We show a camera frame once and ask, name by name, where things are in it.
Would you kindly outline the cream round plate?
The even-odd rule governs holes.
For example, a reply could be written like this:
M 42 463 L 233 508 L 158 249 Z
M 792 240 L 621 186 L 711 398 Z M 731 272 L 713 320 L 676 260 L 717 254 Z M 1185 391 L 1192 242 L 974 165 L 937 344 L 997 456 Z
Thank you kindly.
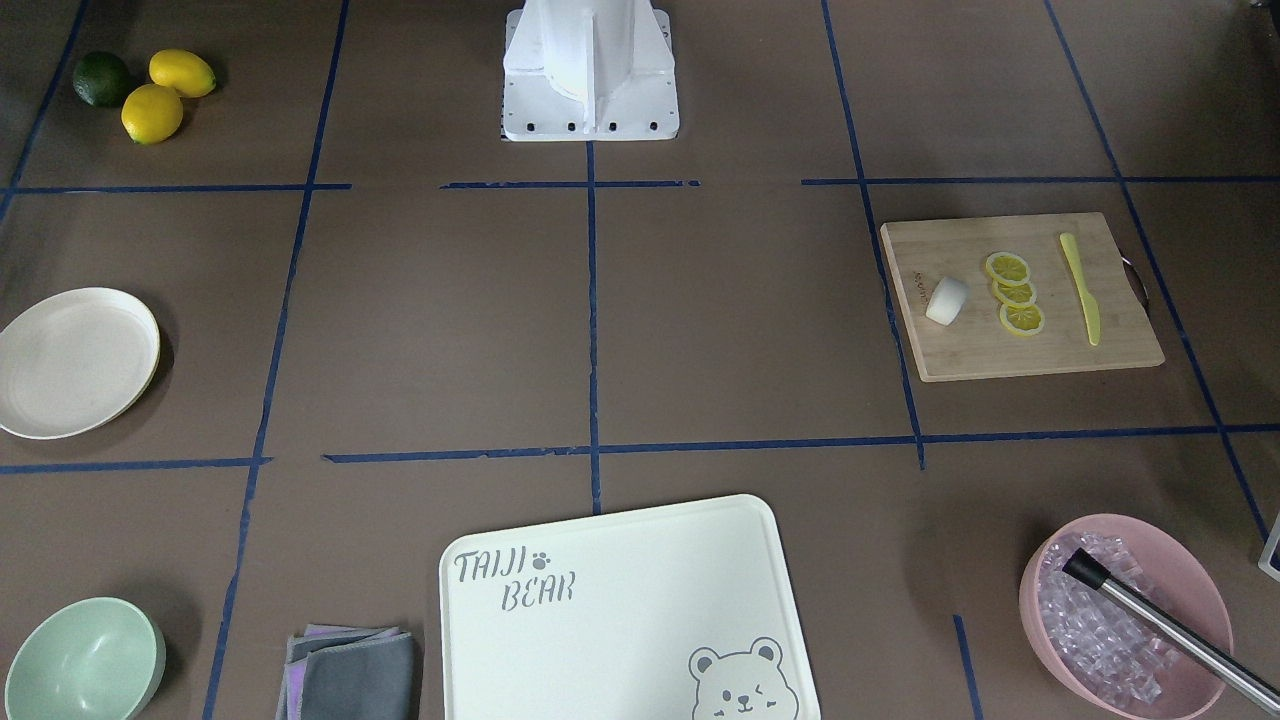
M 159 324 L 137 297 L 86 287 L 47 297 L 1 334 L 1 425 L 26 439 L 61 439 L 105 425 L 147 389 Z

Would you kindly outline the cream bear tray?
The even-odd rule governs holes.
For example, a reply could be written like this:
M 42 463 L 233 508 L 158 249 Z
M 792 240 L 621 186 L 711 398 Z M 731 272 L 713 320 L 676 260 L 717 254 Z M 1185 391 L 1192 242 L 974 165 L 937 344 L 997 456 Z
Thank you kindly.
M 439 562 L 448 719 L 818 719 L 753 495 L 463 536 Z

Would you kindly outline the white steamed bun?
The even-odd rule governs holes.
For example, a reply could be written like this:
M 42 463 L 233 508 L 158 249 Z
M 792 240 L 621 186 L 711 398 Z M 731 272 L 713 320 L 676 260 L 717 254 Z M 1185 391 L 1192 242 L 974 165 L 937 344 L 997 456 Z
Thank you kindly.
M 966 282 L 943 277 L 933 288 L 925 305 L 925 318 L 938 325 L 952 325 L 960 316 L 970 296 Z

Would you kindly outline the bamboo cutting board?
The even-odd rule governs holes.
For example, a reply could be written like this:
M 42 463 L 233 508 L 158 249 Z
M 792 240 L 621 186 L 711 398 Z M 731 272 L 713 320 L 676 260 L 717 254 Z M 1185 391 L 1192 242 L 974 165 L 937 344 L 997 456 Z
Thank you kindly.
M 1075 234 L 1084 273 L 1100 305 L 1101 345 L 1092 347 L 1073 277 L 1059 246 Z M 924 382 L 1098 372 L 1161 365 L 1165 360 L 1146 310 L 1130 287 L 1123 258 L 1105 217 L 1097 211 L 891 222 L 881 241 L 916 369 Z M 1030 266 L 1044 329 L 1018 337 L 998 322 L 984 260 L 1015 252 Z M 925 318 L 941 278 L 970 287 L 952 325 Z

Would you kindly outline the lemon slice top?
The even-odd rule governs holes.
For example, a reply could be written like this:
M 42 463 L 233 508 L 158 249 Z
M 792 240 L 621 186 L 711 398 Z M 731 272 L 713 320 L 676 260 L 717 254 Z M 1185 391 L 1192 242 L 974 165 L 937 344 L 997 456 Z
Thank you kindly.
M 1009 287 L 1024 286 L 1030 282 L 1029 264 L 1015 252 L 992 252 L 984 260 L 984 272 L 992 281 Z

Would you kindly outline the lemon slice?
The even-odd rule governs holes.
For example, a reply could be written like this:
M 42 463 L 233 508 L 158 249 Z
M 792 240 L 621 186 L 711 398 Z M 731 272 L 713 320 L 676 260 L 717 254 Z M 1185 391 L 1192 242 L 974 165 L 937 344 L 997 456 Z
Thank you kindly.
M 1023 284 L 1007 284 L 992 281 L 991 292 L 997 301 L 1010 307 L 1030 307 L 1037 304 L 1038 293 L 1030 282 Z
M 1032 337 L 1044 329 L 1044 314 L 1037 304 L 1000 304 L 998 322 L 1005 331 L 1018 337 Z
M 1024 286 L 1030 282 L 1029 264 L 1015 252 L 992 252 L 984 260 L 984 272 L 992 281 L 1009 287 Z

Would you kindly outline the lemon slice middle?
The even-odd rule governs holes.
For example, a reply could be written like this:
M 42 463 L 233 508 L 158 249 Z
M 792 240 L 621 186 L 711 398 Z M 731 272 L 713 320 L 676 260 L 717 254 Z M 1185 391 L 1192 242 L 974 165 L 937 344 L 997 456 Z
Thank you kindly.
M 1010 307 L 1030 307 L 1037 304 L 1038 293 L 1030 282 L 1023 284 L 1007 284 L 992 281 L 991 292 L 997 301 Z

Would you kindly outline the lemon slice bottom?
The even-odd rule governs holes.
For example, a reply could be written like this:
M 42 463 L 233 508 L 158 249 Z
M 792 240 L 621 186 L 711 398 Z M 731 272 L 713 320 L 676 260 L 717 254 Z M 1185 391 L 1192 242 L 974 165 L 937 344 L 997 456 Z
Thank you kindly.
M 1032 337 L 1044 329 L 1044 314 L 1037 304 L 1000 304 L 998 322 L 1005 331 L 1018 337 Z

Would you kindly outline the folded grey purple cloth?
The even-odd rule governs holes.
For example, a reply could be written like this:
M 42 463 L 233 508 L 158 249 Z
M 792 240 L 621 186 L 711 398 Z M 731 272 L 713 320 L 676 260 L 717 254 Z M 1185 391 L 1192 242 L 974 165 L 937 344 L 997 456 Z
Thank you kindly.
M 415 641 L 399 626 L 308 625 L 287 641 L 276 719 L 408 719 Z

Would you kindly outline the yellow plastic knife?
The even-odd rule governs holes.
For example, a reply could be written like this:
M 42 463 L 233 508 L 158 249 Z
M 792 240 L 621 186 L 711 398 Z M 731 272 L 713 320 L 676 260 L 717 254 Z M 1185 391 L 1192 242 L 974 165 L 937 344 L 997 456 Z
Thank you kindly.
M 1076 290 L 1076 296 L 1082 307 L 1082 315 L 1085 324 L 1085 334 L 1088 342 L 1092 347 L 1098 347 L 1101 345 L 1101 315 L 1100 305 L 1096 296 L 1092 293 L 1085 273 L 1084 263 L 1079 250 L 1079 243 L 1073 233 L 1060 233 L 1059 246 L 1062 251 L 1068 269 L 1070 270 L 1073 283 Z

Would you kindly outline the yellow lemon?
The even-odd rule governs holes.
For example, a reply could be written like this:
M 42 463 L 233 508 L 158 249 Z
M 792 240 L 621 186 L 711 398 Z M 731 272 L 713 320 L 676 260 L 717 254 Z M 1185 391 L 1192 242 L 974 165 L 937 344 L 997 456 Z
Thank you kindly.
M 184 119 L 180 95 L 161 85 L 143 85 L 125 99 L 122 126 L 134 143 L 155 145 L 170 138 Z
M 173 88 L 180 97 L 205 97 L 218 87 L 212 67 L 195 53 L 164 49 L 148 60 L 148 77 L 155 85 Z

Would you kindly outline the pink bowl with ice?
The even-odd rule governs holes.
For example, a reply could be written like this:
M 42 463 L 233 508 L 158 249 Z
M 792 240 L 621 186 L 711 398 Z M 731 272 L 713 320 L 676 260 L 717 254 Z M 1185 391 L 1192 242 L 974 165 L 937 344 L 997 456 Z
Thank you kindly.
M 1137 518 L 1093 514 L 1056 530 L 1021 575 L 1021 625 L 1033 652 L 1070 692 L 1124 719 L 1196 719 L 1225 683 L 1115 602 L 1064 571 L 1084 548 L 1220 650 L 1233 629 L 1216 584 L 1170 534 Z

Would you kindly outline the green lime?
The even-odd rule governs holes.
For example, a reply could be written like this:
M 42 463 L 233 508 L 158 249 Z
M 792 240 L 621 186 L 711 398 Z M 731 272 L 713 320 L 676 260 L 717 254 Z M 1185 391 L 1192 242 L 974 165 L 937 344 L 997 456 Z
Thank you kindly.
M 113 53 L 84 54 L 72 73 L 77 97 L 93 108 L 119 108 L 134 88 L 134 77 L 123 59 Z

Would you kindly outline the mint green bowl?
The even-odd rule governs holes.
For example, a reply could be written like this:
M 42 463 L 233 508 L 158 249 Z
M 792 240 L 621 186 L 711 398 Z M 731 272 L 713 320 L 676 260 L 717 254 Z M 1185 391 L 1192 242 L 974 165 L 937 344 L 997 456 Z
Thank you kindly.
M 22 643 L 4 687 L 10 719 L 136 719 L 166 669 L 157 624 L 115 597 L 77 601 Z

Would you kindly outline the steel muddler black tip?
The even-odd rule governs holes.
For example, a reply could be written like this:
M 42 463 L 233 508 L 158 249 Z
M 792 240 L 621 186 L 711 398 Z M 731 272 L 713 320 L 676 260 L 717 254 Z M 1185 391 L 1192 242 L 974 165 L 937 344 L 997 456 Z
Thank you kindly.
M 1075 550 L 1061 566 L 1061 571 L 1102 594 L 1132 616 L 1140 619 L 1183 653 L 1193 657 L 1225 685 L 1247 697 L 1265 712 L 1275 717 L 1279 715 L 1279 693 L 1275 687 L 1238 662 L 1230 653 L 1210 643 L 1170 612 L 1166 612 L 1139 591 L 1119 580 L 1087 551 Z

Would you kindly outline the metal cup rack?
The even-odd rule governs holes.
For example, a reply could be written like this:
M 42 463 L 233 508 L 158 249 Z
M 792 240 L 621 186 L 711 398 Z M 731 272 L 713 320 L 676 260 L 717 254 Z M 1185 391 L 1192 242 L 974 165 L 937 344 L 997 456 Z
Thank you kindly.
M 1263 548 L 1257 560 L 1257 568 L 1267 577 L 1275 582 L 1280 580 L 1279 569 L 1279 538 L 1280 538 L 1280 518 L 1276 516 L 1268 536 L 1263 543 Z

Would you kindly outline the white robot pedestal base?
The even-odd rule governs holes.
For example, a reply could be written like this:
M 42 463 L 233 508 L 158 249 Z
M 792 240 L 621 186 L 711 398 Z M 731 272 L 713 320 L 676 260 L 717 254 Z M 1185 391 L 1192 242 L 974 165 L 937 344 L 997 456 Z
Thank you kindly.
M 507 141 L 678 136 L 671 20 L 649 1 L 526 1 L 506 17 L 503 70 Z

